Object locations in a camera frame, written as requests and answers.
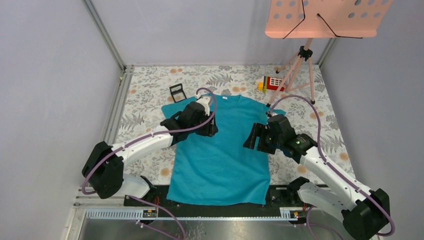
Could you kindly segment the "teal t-shirt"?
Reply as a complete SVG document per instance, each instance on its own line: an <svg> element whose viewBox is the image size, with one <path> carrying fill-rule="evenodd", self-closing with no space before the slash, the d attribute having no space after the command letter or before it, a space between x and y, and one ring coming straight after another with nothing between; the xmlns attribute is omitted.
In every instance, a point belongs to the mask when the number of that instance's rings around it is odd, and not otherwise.
<svg viewBox="0 0 424 240"><path fill-rule="evenodd" d="M254 123L266 124L268 110L242 95L218 95L218 132L191 134L177 143L167 199L183 204L265 204L271 176L268 154L243 146Z"/></svg>

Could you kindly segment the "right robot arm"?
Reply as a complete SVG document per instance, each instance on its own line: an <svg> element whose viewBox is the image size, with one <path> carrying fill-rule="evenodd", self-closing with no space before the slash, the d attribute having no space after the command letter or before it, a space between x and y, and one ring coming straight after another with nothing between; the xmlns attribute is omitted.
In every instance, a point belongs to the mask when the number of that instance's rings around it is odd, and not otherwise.
<svg viewBox="0 0 424 240"><path fill-rule="evenodd" d="M280 150L313 172L328 189L298 177L287 186L287 201L293 206L305 203L325 211L339 220L355 240L369 240L392 222L390 199L384 190L372 190L348 175L309 135L297 134L284 115L273 115L266 124L254 123L243 147L267 154Z"/></svg>

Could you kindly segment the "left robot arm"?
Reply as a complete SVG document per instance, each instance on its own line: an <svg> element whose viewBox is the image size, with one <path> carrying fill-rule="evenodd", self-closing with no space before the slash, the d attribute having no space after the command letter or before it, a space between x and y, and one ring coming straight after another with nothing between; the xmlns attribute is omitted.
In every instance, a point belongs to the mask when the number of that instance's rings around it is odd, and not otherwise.
<svg viewBox="0 0 424 240"><path fill-rule="evenodd" d="M152 204L153 185L144 176L126 174L126 168L150 153L185 141L191 134L214 136L218 128L212 105L210 97L201 97L163 120L151 133L113 145L97 143L81 171L83 186L91 185L91 193L100 199L124 195L136 197L144 206Z"/></svg>

